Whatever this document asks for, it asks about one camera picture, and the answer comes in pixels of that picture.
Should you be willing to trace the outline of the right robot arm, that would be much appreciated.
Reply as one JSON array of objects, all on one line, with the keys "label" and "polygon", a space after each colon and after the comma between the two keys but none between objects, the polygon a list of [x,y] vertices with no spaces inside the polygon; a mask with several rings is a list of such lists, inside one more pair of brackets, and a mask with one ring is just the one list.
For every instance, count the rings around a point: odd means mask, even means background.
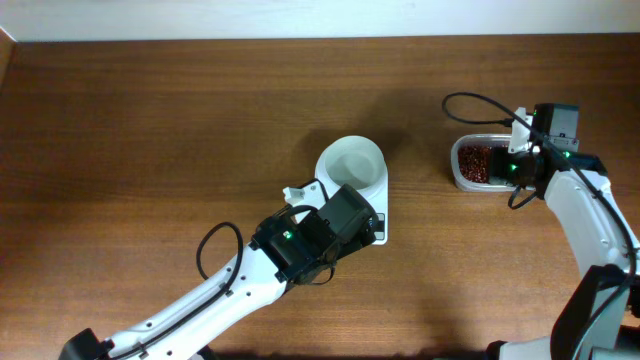
[{"label": "right robot arm", "polygon": [[639,241],[618,208],[608,172],[578,152],[573,106],[538,104],[509,114],[509,150],[492,166],[517,191],[529,188],[556,216],[581,281],[549,336],[494,342],[490,359],[636,359],[639,331],[622,323],[639,313]]}]

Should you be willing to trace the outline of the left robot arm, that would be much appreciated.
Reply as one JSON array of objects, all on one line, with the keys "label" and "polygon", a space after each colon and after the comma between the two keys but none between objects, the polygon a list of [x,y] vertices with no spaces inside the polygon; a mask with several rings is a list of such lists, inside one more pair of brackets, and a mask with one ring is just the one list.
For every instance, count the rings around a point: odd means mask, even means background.
[{"label": "left robot arm", "polygon": [[73,359],[193,359],[242,318],[296,286],[316,284],[342,258],[382,238],[384,214],[352,186],[329,193],[313,179],[283,191],[285,206],[240,242],[237,254],[179,300],[104,340],[91,329],[59,355]]}]

